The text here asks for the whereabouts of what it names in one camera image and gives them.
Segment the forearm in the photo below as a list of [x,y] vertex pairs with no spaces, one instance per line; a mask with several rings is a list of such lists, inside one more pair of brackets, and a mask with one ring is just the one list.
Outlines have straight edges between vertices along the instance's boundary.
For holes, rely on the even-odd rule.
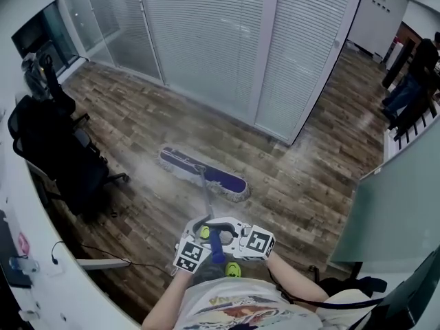
[[275,279],[289,294],[305,300],[324,302],[328,299],[325,291],[287,264],[277,253],[272,251],[268,260],[269,268]]
[[142,323],[142,330],[173,329],[179,316],[179,309],[193,275],[178,270],[165,293]]

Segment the frosted glass panel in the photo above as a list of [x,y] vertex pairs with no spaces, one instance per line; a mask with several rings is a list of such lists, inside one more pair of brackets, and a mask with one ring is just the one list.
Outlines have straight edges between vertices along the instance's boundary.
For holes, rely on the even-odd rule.
[[263,0],[143,0],[165,83],[248,113]]
[[440,121],[363,179],[332,261],[425,258],[440,244]]
[[90,0],[114,63],[160,78],[140,0]]
[[97,63],[112,64],[107,46],[102,38],[89,0],[64,0],[76,32],[87,56]]
[[348,0],[278,0],[256,123],[288,140],[309,101]]

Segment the chair backrest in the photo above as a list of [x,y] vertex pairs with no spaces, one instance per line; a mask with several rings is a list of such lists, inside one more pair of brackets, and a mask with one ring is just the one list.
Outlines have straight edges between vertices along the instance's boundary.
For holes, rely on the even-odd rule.
[[8,119],[14,152],[56,179],[69,161],[69,129],[43,103],[25,96]]
[[43,72],[46,76],[47,87],[55,100],[55,103],[64,112],[65,116],[70,116],[75,112],[76,103],[75,100],[70,98],[61,88],[56,77],[54,66],[52,62],[52,57],[50,55],[43,56],[42,60]]

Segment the wooden floor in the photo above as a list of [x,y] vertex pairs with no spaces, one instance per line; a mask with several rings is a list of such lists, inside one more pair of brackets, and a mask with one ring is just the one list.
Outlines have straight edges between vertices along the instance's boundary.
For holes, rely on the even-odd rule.
[[[78,114],[89,113],[83,128],[111,171],[127,172],[132,181],[108,185],[111,203],[93,219],[74,217],[59,202],[52,219],[78,256],[102,254],[75,241],[170,272],[186,222],[204,213],[201,189],[155,163],[163,143],[177,143],[238,171],[251,185],[252,195],[242,203],[215,197],[218,217],[234,216],[272,231],[275,250],[310,277],[309,265],[345,277],[326,262],[356,183],[382,162],[382,77],[370,58],[345,49],[300,135],[287,147],[146,81],[86,63],[63,88],[75,98]],[[90,275],[138,321],[170,280],[142,266]],[[246,264],[244,275],[268,277],[256,263]]]

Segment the white desk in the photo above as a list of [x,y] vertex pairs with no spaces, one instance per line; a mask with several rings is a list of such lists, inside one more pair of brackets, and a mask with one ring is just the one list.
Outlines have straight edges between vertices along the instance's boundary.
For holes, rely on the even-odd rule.
[[40,272],[31,275],[31,289],[11,287],[20,308],[40,315],[31,321],[36,330],[138,330],[140,325],[98,288],[63,243],[54,250],[59,264],[52,263],[51,249],[61,238],[40,202],[25,160],[12,150],[7,121],[13,99],[6,107],[0,123],[0,209],[6,213],[17,250],[22,232],[30,244],[30,258],[40,265]]

